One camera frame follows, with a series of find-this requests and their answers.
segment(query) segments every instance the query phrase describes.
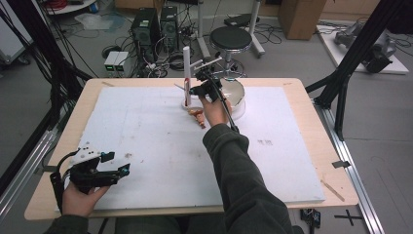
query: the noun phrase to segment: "round stool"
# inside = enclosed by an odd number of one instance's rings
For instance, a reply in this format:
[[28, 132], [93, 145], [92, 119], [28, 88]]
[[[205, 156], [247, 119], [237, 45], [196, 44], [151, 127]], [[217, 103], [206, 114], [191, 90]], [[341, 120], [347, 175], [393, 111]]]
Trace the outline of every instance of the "round stool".
[[242, 72], [237, 71], [237, 64], [243, 67], [237, 61], [232, 61], [232, 55], [242, 53], [249, 49], [252, 43], [252, 37], [243, 29], [235, 26], [224, 26], [214, 29], [209, 35], [209, 42], [212, 48], [224, 54], [225, 64], [221, 66], [220, 71], [213, 72], [214, 75], [222, 73], [230, 77], [230, 74], [238, 74], [238, 77], [245, 77], [244, 69]]

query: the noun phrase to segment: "dark green sleeve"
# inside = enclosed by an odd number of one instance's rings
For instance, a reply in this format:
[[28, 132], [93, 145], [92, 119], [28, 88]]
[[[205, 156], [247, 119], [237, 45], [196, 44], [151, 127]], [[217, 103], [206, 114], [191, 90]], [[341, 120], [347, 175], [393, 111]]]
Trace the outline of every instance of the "dark green sleeve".
[[212, 127], [204, 145], [215, 170], [228, 233], [293, 233], [285, 204], [269, 192], [247, 154], [248, 138], [227, 125]]
[[77, 215], [56, 218], [45, 234], [87, 234], [88, 219]]

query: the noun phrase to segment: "person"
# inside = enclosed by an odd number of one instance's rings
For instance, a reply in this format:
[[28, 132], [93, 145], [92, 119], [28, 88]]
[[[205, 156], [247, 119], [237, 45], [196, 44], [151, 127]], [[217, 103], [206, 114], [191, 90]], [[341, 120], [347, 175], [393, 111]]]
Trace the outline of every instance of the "person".
[[[294, 233], [286, 205], [267, 190], [259, 169], [248, 156], [248, 138], [227, 126], [221, 101], [210, 102], [205, 97], [200, 97], [200, 101], [210, 124], [203, 143], [221, 192], [225, 232]], [[70, 183], [63, 193], [62, 216], [54, 220], [46, 234], [87, 233], [87, 217], [108, 189], [101, 187], [86, 195]]]

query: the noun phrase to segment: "white panel on floor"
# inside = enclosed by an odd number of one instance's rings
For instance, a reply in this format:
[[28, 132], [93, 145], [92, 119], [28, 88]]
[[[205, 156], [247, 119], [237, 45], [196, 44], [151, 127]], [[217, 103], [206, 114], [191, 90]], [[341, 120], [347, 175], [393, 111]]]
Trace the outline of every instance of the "white panel on floor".
[[[236, 121], [268, 189], [287, 203], [321, 202], [324, 195], [282, 88], [246, 87], [246, 111]], [[80, 146], [116, 152], [100, 171], [131, 163], [97, 209], [221, 205], [201, 129], [181, 107], [177, 88], [104, 88]]]
[[[323, 26], [318, 25], [317, 29], [319, 31], [332, 31], [334, 27], [332, 26]], [[344, 55], [348, 51], [348, 49], [344, 45], [337, 45], [334, 43], [336, 32], [328, 33], [321, 33], [319, 37], [321, 41], [324, 43], [324, 46], [327, 48], [328, 53], [333, 59], [333, 62], [336, 66], [340, 64], [341, 60], [343, 60]], [[388, 73], [388, 74], [407, 74], [409, 70], [395, 57], [391, 56], [389, 58], [393, 63], [387, 65], [382, 71], [379, 73]], [[368, 72], [364, 65], [359, 64], [356, 68], [356, 71]]]

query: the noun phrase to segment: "gray floor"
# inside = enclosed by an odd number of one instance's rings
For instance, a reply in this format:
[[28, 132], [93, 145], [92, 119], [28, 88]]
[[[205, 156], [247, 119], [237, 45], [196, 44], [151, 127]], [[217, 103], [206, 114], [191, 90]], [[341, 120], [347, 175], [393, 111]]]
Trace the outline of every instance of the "gray floor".
[[[73, 16], [61, 19], [65, 25], [72, 24]], [[276, 19], [261, 22], [278, 26]], [[100, 53], [115, 40], [127, 36], [131, 23], [118, 18], [119, 28], [109, 31], [80, 31], [81, 26], [66, 26], [75, 35], [70, 42], [99, 77], [105, 77]], [[206, 32], [211, 21], [206, 20]], [[223, 25], [222, 18], [215, 20], [214, 27]], [[296, 77], [305, 86], [313, 84], [330, 74], [335, 66], [326, 48], [317, 35], [310, 41], [286, 40], [282, 33], [281, 44], [263, 44], [266, 54], [258, 59], [250, 51], [236, 56], [245, 66], [248, 77]], [[198, 45], [193, 43], [194, 58], [201, 56]], [[397, 58], [413, 70], [413, 58], [397, 51]], [[84, 71], [87, 67], [75, 57]], [[37, 124], [46, 114], [50, 104], [50, 86], [42, 78], [35, 64], [14, 64], [0, 72], [0, 145], [2, 159], [0, 173], [13, 160]], [[182, 77], [181, 72], [170, 72], [168, 77]], [[386, 233], [413, 233], [413, 75], [354, 73], [348, 91], [344, 120], [345, 141], [356, 162], [358, 172], [373, 203]], [[316, 97], [320, 91], [310, 94]], [[18, 201], [0, 224], [0, 233], [41, 233], [51, 222], [27, 221], [23, 214], [39, 179], [34, 175], [19, 195]], [[358, 207], [319, 209], [321, 229], [316, 233], [367, 233], [363, 220], [335, 218], [335, 215], [361, 216]], [[309, 233], [307, 225], [300, 220], [298, 210], [290, 211], [293, 223]], [[97, 233], [101, 219], [92, 219], [91, 233]], [[113, 233], [113, 218], [105, 233]]]

